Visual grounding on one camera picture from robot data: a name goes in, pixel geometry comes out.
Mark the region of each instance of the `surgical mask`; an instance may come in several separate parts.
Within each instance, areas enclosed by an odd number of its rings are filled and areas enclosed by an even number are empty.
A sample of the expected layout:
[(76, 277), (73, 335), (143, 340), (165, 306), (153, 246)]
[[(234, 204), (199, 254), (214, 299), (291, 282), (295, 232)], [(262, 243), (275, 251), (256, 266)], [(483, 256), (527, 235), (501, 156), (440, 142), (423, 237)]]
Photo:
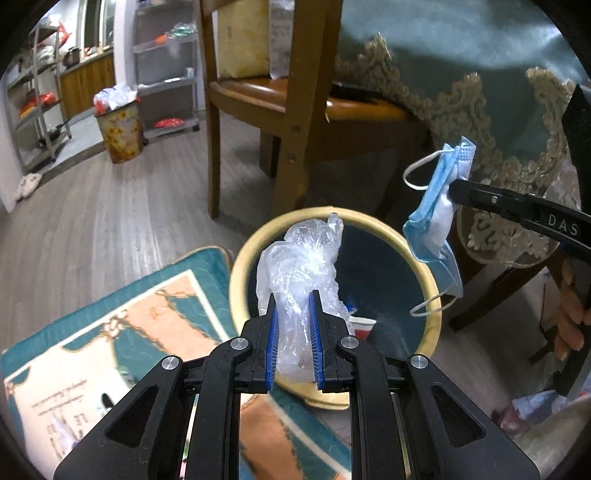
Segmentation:
[[(476, 146), (467, 138), (462, 137), (456, 148), (445, 144), (442, 150), (409, 165), (402, 174), (406, 185), (414, 190), (426, 190), (418, 209), (408, 217), (402, 227), (402, 232), (413, 256), (420, 262), (427, 264), (439, 289), (438, 295), (411, 309), (410, 315), (413, 317), (422, 317), (445, 310), (458, 297), (464, 295), (456, 257), (446, 241), (452, 227), (453, 215), (457, 209), (457, 206), (449, 198), (449, 186), (456, 179), (467, 180), (475, 152)], [(429, 185), (416, 186), (407, 180), (411, 172), (438, 156), (440, 156), (439, 162)], [(444, 294), (452, 295), (454, 299), (439, 309), (419, 312)]]

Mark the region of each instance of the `shelving unit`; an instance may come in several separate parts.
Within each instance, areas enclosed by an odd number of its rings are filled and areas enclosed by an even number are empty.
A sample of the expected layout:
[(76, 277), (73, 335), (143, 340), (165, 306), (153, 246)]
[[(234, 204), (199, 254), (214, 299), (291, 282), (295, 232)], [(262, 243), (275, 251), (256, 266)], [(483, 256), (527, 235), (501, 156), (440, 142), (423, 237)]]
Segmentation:
[[(194, 0), (138, 3), (134, 18), (135, 85), (141, 97), (138, 107), (147, 140), (189, 128), (199, 130), (197, 35), (155, 41), (177, 23), (195, 22), (197, 8)], [(192, 69), (192, 76), (187, 75), (187, 69)], [(184, 124), (154, 127), (165, 118), (180, 118)]]
[[(5, 100), (8, 100), (9, 95), (12, 95), (12, 93), (16, 93), (18, 88), (27, 87), (27, 89), (32, 89), (35, 93), (35, 102), (37, 106), (34, 109), (32, 109), (25, 117), (18, 119), (16, 121), (10, 119), (8, 122), (12, 141), (15, 145), (15, 151), (17, 152), (18, 159), (21, 163), (23, 171), (28, 173), (40, 170), (49, 161), (55, 161), (57, 150), (60, 148), (62, 143), (65, 142), (66, 138), (72, 138), (70, 127), (68, 126), (67, 122), (64, 122), (65, 130), (60, 132), (57, 138), (51, 140), (50, 133), (47, 129), (47, 124), (44, 117), (45, 113), (47, 113), (55, 107), (59, 107), (61, 112), (61, 118), (66, 118), (66, 113), (63, 109), (63, 104), (61, 101), (62, 95), (59, 79), (59, 68), (57, 63), (59, 35), (56, 35), (56, 40), (53, 47), (52, 61), (40, 63), (37, 58), (38, 45), (56, 33), (57, 28), (55, 27), (37, 24), (35, 29), (29, 34), (29, 36), (25, 40), (24, 45), (22, 47), (23, 49), (31, 49), (33, 51), (33, 64), (30, 67), (27, 67), (26, 69), (21, 71), (19, 75), (8, 84), (7, 89), (5, 91)], [(39, 95), (41, 93), (39, 88), (39, 75), (48, 70), (51, 70), (54, 74), (54, 80), (56, 84), (55, 93), (57, 96), (57, 102), (52, 105), (41, 106), (41, 101), (39, 98)], [(28, 135), (29, 137), (31, 137), (28, 140), (29, 144), (32, 144), (33, 147), (27, 150), (25, 149), (25, 151), (22, 151), (20, 148), (20, 141), (22, 140), (21, 134), (25, 133), (24, 127), (29, 125), (31, 122), (34, 123), (35, 128), (32, 129), (32, 133)]]

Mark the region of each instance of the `cooking pot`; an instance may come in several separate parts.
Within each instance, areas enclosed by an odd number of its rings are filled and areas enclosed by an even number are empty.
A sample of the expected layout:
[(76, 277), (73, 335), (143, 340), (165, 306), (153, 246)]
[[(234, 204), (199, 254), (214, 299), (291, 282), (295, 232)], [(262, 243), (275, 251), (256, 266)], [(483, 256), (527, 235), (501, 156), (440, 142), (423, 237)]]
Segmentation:
[(67, 69), (74, 65), (78, 65), (80, 63), (80, 49), (78, 47), (70, 48), (64, 55), (62, 63)]

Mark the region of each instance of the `patterned rug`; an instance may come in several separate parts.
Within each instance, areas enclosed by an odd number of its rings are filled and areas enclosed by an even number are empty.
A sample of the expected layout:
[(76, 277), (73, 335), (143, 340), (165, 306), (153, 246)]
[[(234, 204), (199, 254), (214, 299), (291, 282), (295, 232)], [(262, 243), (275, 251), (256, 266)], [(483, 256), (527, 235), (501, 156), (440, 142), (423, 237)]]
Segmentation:
[[(237, 335), (228, 279), (226, 252), (204, 248), (4, 352), (8, 404), (46, 478), (69, 439), (81, 439), (162, 357), (205, 356)], [(351, 478), (349, 448), (277, 386), (243, 395), (240, 441), (243, 480)]]

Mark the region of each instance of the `white plastic bag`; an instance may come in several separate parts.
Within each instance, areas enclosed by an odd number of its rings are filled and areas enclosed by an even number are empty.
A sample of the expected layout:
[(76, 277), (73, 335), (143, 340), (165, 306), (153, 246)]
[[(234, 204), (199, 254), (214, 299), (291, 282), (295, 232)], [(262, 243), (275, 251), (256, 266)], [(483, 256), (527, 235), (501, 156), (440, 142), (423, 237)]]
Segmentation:
[(97, 113), (115, 110), (120, 106), (133, 102), (137, 94), (138, 92), (129, 88), (126, 83), (118, 83), (114, 87), (102, 89), (93, 98), (95, 110), (97, 110), (98, 103), (102, 104), (102, 109), (98, 109)]
[(331, 213), (327, 222), (296, 223), (284, 241), (274, 242), (261, 254), (256, 271), (259, 312), (266, 313), (273, 293), (279, 324), (277, 371), (292, 382), (314, 381), (308, 307), (312, 290), (320, 292), (323, 310), (344, 319), (354, 335), (335, 280), (342, 233), (343, 221)]
[(295, 8), (294, 0), (269, 1), (269, 74), (274, 80), (290, 75)]

